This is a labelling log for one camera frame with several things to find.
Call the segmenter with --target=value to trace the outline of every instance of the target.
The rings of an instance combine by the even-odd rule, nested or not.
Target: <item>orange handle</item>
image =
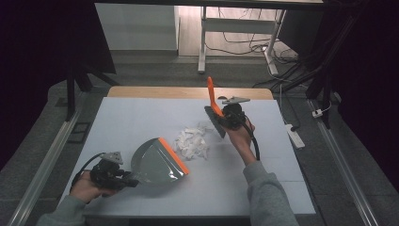
[[[214,82],[212,81],[211,76],[208,77],[208,91],[209,99],[211,99],[211,108],[218,116],[223,117],[223,112],[220,110],[219,106],[215,102]]]

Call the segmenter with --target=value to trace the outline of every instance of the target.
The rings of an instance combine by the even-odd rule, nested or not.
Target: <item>white power strip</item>
[[[285,128],[287,129],[288,136],[290,136],[290,140],[294,143],[296,148],[301,149],[305,147],[305,144],[299,137],[299,134],[296,131],[291,131],[291,128],[293,128],[292,124],[286,124]]]

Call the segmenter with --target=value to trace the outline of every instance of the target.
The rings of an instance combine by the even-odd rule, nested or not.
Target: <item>white tabletop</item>
[[[208,100],[104,98],[73,175],[96,153],[121,152],[123,170],[130,170],[136,149],[145,141],[164,137],[173,142],[185,127],[208,121]],[[256,125],[261,160],[275,172],[295,214],[314,214],[308,189],[295,158],[276,101],[241,103]],[[216,130],[207,133],[208,159],[184,160],[190,174],[168,186],[124,188],[109,198],[98,198],[85,209],[86,215],[109,217],[248,216],[244,163],[228,136]],[[97,164],[94,160],[88,169]],[[64,191],[69,193],[72,177]]]

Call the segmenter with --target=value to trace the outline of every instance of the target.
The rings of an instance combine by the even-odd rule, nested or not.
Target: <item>person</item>
[[[252,130],[255,126],[249,120],[246,124]],[[287,195],[274,173],[268,173],[250,149],[251,138],[244,127],[238,130],[224,128],[232,145],[240,154],[246,167],[249,199],[249,218],[252,226],[297,226],[295,215],[288,203]],[[86,203],[100,195],[113,195],[116,191],[100,189],[90,181],[89,172],[84,172],[72,188],[69,196],[61,202],[52,214],[41,216],[38,226],[43,225],[85,225],[83,210]]]

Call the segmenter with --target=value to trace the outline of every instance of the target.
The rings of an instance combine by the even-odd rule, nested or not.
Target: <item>hand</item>
[[[255,126],[252,125],[249,120],[246,120],[246,125],[252,131],[255,130]],[[223,127],[223,129],[229,135],[232,145],[241,155],[246,166],[252,162],[255,162],[256,157],[250,149],[251,138],[246,128],[241,126],[238,130],[231,130],[225,127]]]
[[[85,171],[82,173],[79,180],[73,186],[70,195],[85,203],[89,203],[100,195],[112,196],[116,193],[116,190],[98,188],[90,180],[90,172]]]

